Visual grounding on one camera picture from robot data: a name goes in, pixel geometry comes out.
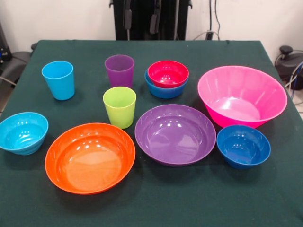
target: plastic bowl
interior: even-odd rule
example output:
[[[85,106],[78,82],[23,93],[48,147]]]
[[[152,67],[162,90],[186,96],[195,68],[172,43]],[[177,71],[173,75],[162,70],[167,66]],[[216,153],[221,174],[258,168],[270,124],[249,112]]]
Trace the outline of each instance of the plastic bowl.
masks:
[[[188,79],[185,81],[184,84],[182,84],[179,87],[174,87],[174,88],[160,88],[160,87],[156,87],[154,85],[154,83],[151,81],[151,79],[148,77],[148,73],[147,71],[145,72],[145,81],[147,83],[148,89],[150,90],[150,92],[158,97],[158,98],[165,98],[165,99],[169,99],[169,98],[175,98],[179,95],[182,94],[185,85],[188,82]]]
[[[59,136],[45,158],[48,178],[74,194],[97,194],[118,184],[131,170],[134,142],[122,129],[104,123],[74,127]]]
[[[179,87],[189,76],[186,66],[177,61],[158,61],[147,71],[155,86],[161,88]]]
[[[217,146],[226,162],[237,169],[247,169],[265,162],[270,155],[268,139],[258,130],[233,125],[223,128]]]
[[[48,131],[47,119],[38,113],[12,115],[0,123],[0,148],[17,155],[35,153]]]
[[[185,105],[157,106],[138,120],[135,137],[140,148],[166,166],[187,166],[214,148],[216,132],[211,121]]]
[[[223,66],[205,73],[198,93],[220,126],[241,124],[256,128],[286,108],[284,87],[270,75],[244,66]]]

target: bowl rim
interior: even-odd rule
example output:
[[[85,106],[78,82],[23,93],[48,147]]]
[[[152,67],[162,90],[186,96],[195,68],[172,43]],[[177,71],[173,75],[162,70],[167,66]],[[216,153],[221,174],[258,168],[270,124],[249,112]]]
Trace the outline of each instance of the bowl rim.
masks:
[[[54,144],[57,142],[57,140],[58,140],[59,138],[61,138],[64,134],[66,134],[67,132],[69,132],[69,131],[71,131],[71,130],[75,130],[76,128],[79,128],[79,127],[83,127],[83,126],[87,126],[87,125],[92,125],[92,124],[95,124],[95,125],[98,125],[98,126],[107,125],[107,126],[116,128],[116,129],[118,129],[120,132],[122,132],[124,135],[126,135],[126,136],[130,139],[130,141],[132,142],[133,150],[134,150],[134,157],[133,157],[132,160],[130,160],[130,163],[131,163],[131,164],[130,164],[130,166],[129,166],[129,169],[125,172],[124,175],[122,175],[122,177],[121,177],[118,181],[114,182],[113,184],[107,186],[106,188],[104,188],[104,189],[102,189],[102,190],[96,190],[96,191],[91,191],[91,192],[79,192],[79,191],[69,190],[69,189],[66,189],[66,188],[64,188],[64,187],[59,186],[56,182],[53,181],[52,178],[50,178],[49,173],[48,173],[48,171],[47,171],[46,160],[47,160],[48,157],[49,157],[49,151],[50,151],[50,149],[54,146]],[[91,194],[97,194],[97,193],[105,192],[105,191],[107,191],[107,190],[113,188],[114,186],[116,186],[118,183],[120,183],[120,182],[128,175],[128,173],[131,171],[131,169],[132,169],[132,167],[133,167],[133,165],[134,165],[135,158],[136,158],[136,147],[135,147],[135,145],[134,145],[133,139],[131,138],[131,136],[130,136],[128,133],[126,133],[124,130],[122,130],[122,129],[120,129],[119,127],[114,126],[114,125],[112,125],[112,124],[101,123],[101,122],[91,122],[91,123],[85,123],[85,124],[81,124],[81,125],[77,125],[77,126],[75,126],[75,127],[72,127],[72,128],[70,128],[70,129],[64,131],[60,136],[58,136],[58,137],[55,139],[55,141],[50,145],[49,149],[47,150],[47,153],[46,153],[46,156],[45,156],[44,165],[45,165],[45,172],[46,172],[46,175],[47,175],[48,179],[49,179],[56,187],[60,188],[61,190],[65,191],[65,192],[69,192],[69,193],[73,193],[73,194],[78,194],[78,195],[91,195]]]
[[[204,156],[202,156],[202,157],[200,157],[200,158],[198,158],[197,160],[194,160],[194,161],[189,161],[189,162],[184,162],[184,163],[178,163],[178,164],[176,164],[176,163],[171,163],[171,162],[166,162],[166,161],[162,161],[162,160],[158,160],[158,159],[156,159],[155,157],[153,157],[153,156],[151,156],[149,153],[147,153],[146,151],[145,151],[145,149],[144,149],[144,147],[142,147],[139,143],[138,143],[138,139],[137,139],[137,127],[138,127],[138,123],[139,123],[139,120],[144,116],[144,115],[146,115],[149,111],[152,111],[152,110],[154,110],[154,109],[156,109],[156,108],[159,108],[159,107],[162,107],[162,106],[181,106],[182,108],[184,108],[184,107],[186,107],[186,108],[189,108],[189,109],[191,109],[191,110],[193,110],[193,111],[195,111],[195,112],[199,112],[200,114],[202,114],[208,121],[209,121],[209,123],[210,123],[210,127],[212,128],[212,131],[214,132],[214,143],[211,145],[211,149],[210,149],[210,151],[209,152],[207,152],[207,154],[206,155],[204,155]],[[165,104],[165,105],[159,105],[159,106],[156,106],[156,107],[154,107],[154,108],[152,108],[152,109],[149,109],[149,110],[147,110],[144,114],[142,114],[141,116],[140,116],[140,118],[138,119],[138,121],[137,121],[137,123],[136,123],[136,126],[135,126],[135,129],[134,129],[134,136],[135,136],[135,139],[136,139],[136,142],[137,142],[137,144],[138,144],[138,146],[140,147],[140,149],[144,152],[144,154],[146,154],[148,157],[150,157],[150,158],[152,158],[153,160],[155,160],[155,161],[157,161],[158,163],[162,163],[163,165],[166,165],[166,166],[187,166],[187,165],[191,165],[191,164],[193,164],[193,163],[196,163],[196,162],[199,162],[199,161],[201,161],[203,158],[205,158],[205,157],[207,157],[212,151],[213,151],[213,149],[214,149],[214,146],[215,146],[215,144],[216,144],[216,135],[217,135],[217,133],[216,133],[216,130],[215,130],[215,128],[214,128],[214,124],[212,123],[212,121],[204,114],[204,113],[202,113],[202,112],[200,112],[200,111],[198,111],[197,109],[195,109],[195,108],[193,108],[193,107],[190,107],[190,106],[187,106],[187,105],[181,105],[181,104]]]
[[[185,78],[184,80],[182,80],[181,82],[176,83],[176,84],[174,84],[174,85],[177,85],[176,87],[179,87],[179,86],[181,86],[182,84],[184,84],[184,82],[189,78],[189,70],[188,70],[188,68],[187,68],[184,64],[182,64],[181,62],[179,62],[179,61],[174,61],[174,60],[161,60],[161,61],[156,61],[156,62],[154,62],[153,64],[151,64],[151,65],[148,67],[148,69],[147,69],[147,75],[148,75],[148,77],[152,80],[152,82],[153,82],[153,83],[157,82],[157,83],[159,83],[159,84],[164,84],[164,85],[170,85],[170,84],[161,83],[161,82],[156,81],[155,79],[153,79],[153,78],[150,76],[150,73],[149,73],[149,72],[150,72],[150,68],[151,68],[153,65],[158,64],[158,63],[163,62],[163,61],[177,63],[177,64],[181,65],[182,67],[184,67],[184,68],[186,69],[186,71],[187,71],[186,78]]]
[[[269,145],[269,152],[268,152],[267,157],[266,157],[265,159],[263,159],[262,161],[259,161],[259,162],[257,162],[257,163],[254,163],[254,164],[247,164],[247,163],[237,162],[237,161],[235,161],[235,160],[229,158],[227,155],[225,155],[225,154],[222,152],[220,146],[218,145],[218,138],[219,138],[220,134],[222,133],[222,131],[224,131],[224,130],[227,129],[227,128],[234,128],[234,127],[241,127],[241,128],[252,129],[253,131],[256,131],[258,134],[260,134],[260,135],[265,139],[266,143]],[[220,153],[224,156],[224,158],[226,158],[226,159],[232,161],[233,163],[236,163],[236,164],[242,165],[242,166],[257,166],[257,165],[260,165],[260,164],[262,164],[263,162],[265,162],[265,161],[269,158],[269,156],[270,156],[270,154],[271,154],[271,146],[270,146],[270,142],[269,142],[268,138],[267,138],[263,133],[261,133],[259,130],[254,129],[254,128],[249,127],[249,126],[246,126],[246,125],[242,125],[242,124],[235,124],[235,125],[230,125],[230,126],[227,126],[227,127],[222,128],[222,129],[218,132],[217,139],[216,139],[216,145],[217,145],[217,147],[218,147]]]
[[[145,78],[145,81],[146,81],[146,83],[147,84],[149,84],[150,86],[152,86],[153,88],[157,88],[158,90],[162,90],[162,91],[173,91],[173,90],[177,90],[177,89],[181,89],[182,87],[184,87],[186,84],[187,84],[187,82],[188,82],[188,80],[189,80],[189,77],[186,79],[186,81],[183,83],[183,84],[181,84],[180,86],[178,86],[178,87],[171,87],[171,88],[163,88],[163,87],[157,87],[157,86],[155,86],[154,84],[152,84],[151,82],[149,82],[148,80],[147,80],[147,77],[149,77],[148,76],[148,72],[147,72],[147,70],[145,71],[145,74],[144,74],[144,78]]]
[[[284,91],[284,101],[285,101],[285,104],[284,104],[283,108],[281,108],[281,110],[280,110],[277,114],[273,115],[272,117],[268,117],[268,118],[260,119],[260,120],[255,120],[255,121],[253,121],[253,120],[246,121],[246,120],[242,120],[242,119],[231,118],[231,117],[228,117],[228,116],[226,116],[226,115],[223,115],[223,114],[221,114],[221,113],[215,111],[215,110],[214,110],[214,109],[213,109],[213,108],[212,108],[212,107],[211,107],[211,106],[202,98],[202,95],[201,95],[201,92],[200,92],[199,87],[200,87],[200,84],[202,83],[202,78],[203,78],[203,76],[204,76],[205,74],[207,74],[207,73],[209,73],[209,72],[211,72],[211,71],[213,71],[213,70],[217,70],[217,69],[219,69],[219,68],[227,68],[227,67],[232,67],[232,68],[248,68],[248,69],[251,69],[251,70],[254,70],[254,71],[261,72],[262,74],[264,74],[264,76],[269,77],[274,83],[276,83],[276,84],[278,84],[278,86],[280,86],[281,90]],[[283,111],[284,111],[284,110],[286,109],[286,107],[287,107],[287,102],[288,102],[288,98],[287,98],[286,91],[285,91],[284,87],[279,83],[278,80],[276,80],[275,78],[273,78],[272,76],[270,76],[269,74],[267,74],[267,73],[265,73],[265,72],[263,72],[263,71],[261,71],[261,70],[258,70],[258,69],[252,68],[252,67],[248,67],[248,66],[242,66],[242,65],[224,65],[224,66],[219,66],[219,67],[213,68],[213,69],[211,69],[211,70],[205,72],[205,73],[201,76],[201,78],[199,79],[199,81],[198,81],[197,90],[198,90],[198,94],[199,94],[200,98],[202,99],[203,103],[204,103],[207,107],[209,107],[211,110],[215,111],[217,114],[220,114],[221,116],[224,116],[224,117],[226,117],[226,118],[228,118],[228,119],[236,120],[236,121],[240,121],[240,122],[251,122],[251,123],[254,123],[254,122],[267,122],[267,121],[270,121],[270,120],[272,120],[272,119],[278,117],[281,113],[283,113]]]
[[[48,132],[49,123],[48,123],[47,118],[44,117],[42,114],[39,114],[39,113],[36,113],[36,112],[21,112],[21,113],[16,113],[16,114],[14,114],[14,115],[11,115],[11,116],[5,118],[5,119],[0,123],[0,125],[1,125],[2,123],[4,123],[6,120],[8,120],[9,118],[12,118],[12,117],[14,117],[14,116],[21,115],[21,114],[34,114],[34,115],[39,115],[39,116],[41,116],[41,117],[45,120],[45,122],[46,122],[46,130],[45,130],[45,132],[43,133],[43,135],[41,136],[41,138],[40,138],[39,140],[37,140],[35,143],[30,144],[30,145],[28,145],[28,146],[26,146],[26,147],[17,148],[17,149],[11,149],[11,148],[2,147],[2,146],[0,145],[0,148],[1,148],[1,149],[6,150],[6,151],[10,151],[10,152],[12,152],[12,153],[15,153],[16,151],[18,152],[18,151],[20,151],[20,150],[24,150],[24,149],[30,148],[30,147],[34,146],[35,144],[37,144],[37,143],[41,142],[42,140],[44,140],[44,138],[45,138],[45,136],[46,136],[46,134],[47,134],[47,132]]]

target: lime green cup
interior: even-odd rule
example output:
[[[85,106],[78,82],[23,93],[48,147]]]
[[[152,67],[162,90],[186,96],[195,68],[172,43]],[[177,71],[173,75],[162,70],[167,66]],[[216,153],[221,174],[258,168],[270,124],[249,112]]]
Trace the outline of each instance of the lime green cup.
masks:
[[[134,121],[136,93],[128,87],[113,87],[103,95],[103,102],[112,125],[126,129]]]

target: table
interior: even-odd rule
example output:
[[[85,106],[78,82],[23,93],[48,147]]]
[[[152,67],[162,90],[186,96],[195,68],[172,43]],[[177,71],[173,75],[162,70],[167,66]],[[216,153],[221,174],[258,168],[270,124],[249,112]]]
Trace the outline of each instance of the table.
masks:
[[[107,192],[79,196],[52,185],[44,159],[55,138],[76,125],[109,122],[102,102],[109,88],[104,61],[119,53],[135,60],[137,103],[134,124],[126,129],[133,140],[136,121],[158,105],[184,104],[209,117],[196,85],[211,68],[245,65],[278,79],[257,41],[40,41],[0,120],[34,111],[46,116],[49,132],[33,155],[0,152],[1,227],[303,226],[303,122],[291,100],[281,116],[258,128],[272,146],[270,158],[258,167],[232,169],[217,148],[194,165],[165,167],[136,145],[129,175]],[[152,96],[143,78],[151,63],[163,59],[180,61],[190,71],[184,93],[171,100]],[[53,99],[41,75],[56,60],[74,65],[76,94],[68,101]]]

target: purple bowl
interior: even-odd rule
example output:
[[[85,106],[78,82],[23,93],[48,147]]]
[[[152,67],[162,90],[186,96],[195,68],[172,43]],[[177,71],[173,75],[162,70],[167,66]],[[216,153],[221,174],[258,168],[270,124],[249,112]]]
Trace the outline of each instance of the purple bowl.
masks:
[[[211,121],[185,105],[160,105],[147,111],[134,132],[140,148],[166,166],[187,166],[200,161],[216,142]]]

